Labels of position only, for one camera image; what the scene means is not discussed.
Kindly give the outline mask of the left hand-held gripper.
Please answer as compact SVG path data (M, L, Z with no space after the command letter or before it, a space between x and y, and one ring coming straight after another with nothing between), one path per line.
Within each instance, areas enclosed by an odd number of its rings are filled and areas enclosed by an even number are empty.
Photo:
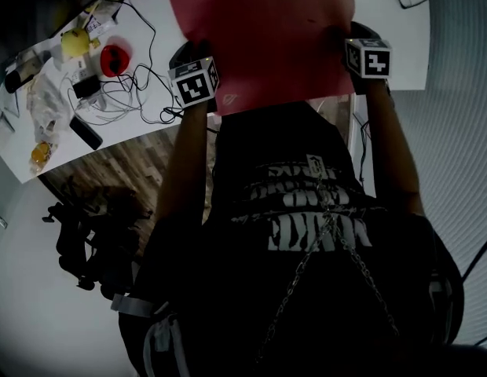
M168 77L182 108L203 102L209 109L217 108L215 95L220 79L207 40L182 45L169 61Z

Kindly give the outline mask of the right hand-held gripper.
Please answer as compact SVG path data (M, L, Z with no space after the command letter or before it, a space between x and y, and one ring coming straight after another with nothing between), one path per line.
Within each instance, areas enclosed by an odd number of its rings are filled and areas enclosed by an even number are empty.
M388 79L391 76L392 47L371 28L352 21L345 39L348 70L361 79Z

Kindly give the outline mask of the red mat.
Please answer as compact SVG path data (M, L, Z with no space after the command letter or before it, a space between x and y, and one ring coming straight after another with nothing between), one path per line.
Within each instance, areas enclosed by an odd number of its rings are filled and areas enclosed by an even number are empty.
M342 57L354 0L170 0L182 34L206 42L217 112L353 92Z

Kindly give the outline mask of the person's right forearm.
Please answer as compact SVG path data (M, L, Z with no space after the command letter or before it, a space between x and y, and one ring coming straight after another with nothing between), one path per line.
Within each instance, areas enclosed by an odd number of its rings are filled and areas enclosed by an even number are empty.
M366 97L377 199L389 210L423 216L416 165L385 81L360 79L357 88Z

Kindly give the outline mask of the person's left forearm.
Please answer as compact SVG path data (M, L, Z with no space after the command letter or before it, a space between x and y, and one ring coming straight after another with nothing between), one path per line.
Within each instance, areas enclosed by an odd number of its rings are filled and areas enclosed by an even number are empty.
M156 204L156 219L181 216L200 224L206 194L206 101L184 113Z

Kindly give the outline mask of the red round gadget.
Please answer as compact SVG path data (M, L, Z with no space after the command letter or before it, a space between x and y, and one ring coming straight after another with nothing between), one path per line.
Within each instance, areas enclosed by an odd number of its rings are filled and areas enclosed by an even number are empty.
M130 65L133 50L128 45L108 44L100 55L100 66L103 75L108 78L123 75Z

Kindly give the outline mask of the black power adapter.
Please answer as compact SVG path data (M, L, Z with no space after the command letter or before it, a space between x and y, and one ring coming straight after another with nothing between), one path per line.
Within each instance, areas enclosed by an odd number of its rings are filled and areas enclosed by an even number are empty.
M101 88L101 83L96 75L91 75L73 85L73 90L78 99L88 98L97 93Z

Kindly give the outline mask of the white printed box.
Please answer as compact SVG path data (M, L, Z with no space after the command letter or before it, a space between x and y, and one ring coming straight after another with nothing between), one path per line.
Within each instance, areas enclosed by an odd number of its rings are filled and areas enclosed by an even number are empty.
M101 37L117 25L111 15L106 13L94 13L88 16L84 29L86 30L90 41Z

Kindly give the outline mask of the black smartphone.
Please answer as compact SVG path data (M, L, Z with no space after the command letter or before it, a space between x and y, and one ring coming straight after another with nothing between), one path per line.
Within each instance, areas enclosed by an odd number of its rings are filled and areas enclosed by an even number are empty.
M74 116L69 124L71 130L75 132L88 146L94 151L98 150L103 140L87 123L83 122L78 116Z

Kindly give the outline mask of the yellow lemon-shaped toy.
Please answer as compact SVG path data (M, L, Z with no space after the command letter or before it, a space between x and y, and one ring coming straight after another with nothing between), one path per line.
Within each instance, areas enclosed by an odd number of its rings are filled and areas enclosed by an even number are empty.
M83 28L76 27L61 35L61 49L66 57L80 57L90 51L90 37Z

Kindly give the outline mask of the clear plastic bag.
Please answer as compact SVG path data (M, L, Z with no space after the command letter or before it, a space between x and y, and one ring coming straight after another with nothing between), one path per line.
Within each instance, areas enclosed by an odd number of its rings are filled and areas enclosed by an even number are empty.
M38 75L27 92L27 109L34 125L35 141L58 145L69 128L71 109L46 74Z

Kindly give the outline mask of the black cylindrical holder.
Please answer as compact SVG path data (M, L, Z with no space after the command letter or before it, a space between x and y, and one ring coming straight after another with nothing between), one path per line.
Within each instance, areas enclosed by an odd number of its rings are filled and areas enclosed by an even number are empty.
M33 64L25 63L11 71L5 77L5 89L8 93L15 93L19 88L31 81L37 74Z

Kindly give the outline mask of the black office chair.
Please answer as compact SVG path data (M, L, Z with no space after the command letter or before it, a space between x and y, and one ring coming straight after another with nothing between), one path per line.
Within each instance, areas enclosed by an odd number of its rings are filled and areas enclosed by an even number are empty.
M84 192L70 176L58 190L60 201L48 208L45 223L60 223L56 243L59 266L77 280L77 287L112 300L134 285L141 236L138 221L150 221L127 187L97 187Z

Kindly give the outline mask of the black printed T-shirt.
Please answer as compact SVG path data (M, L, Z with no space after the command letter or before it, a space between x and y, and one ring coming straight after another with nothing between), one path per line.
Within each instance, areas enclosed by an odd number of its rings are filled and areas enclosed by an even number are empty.
M192 377L431 373L463 315L431 223L365 195L304 101L222 121L209 218L159 221L135 292L177 314Z

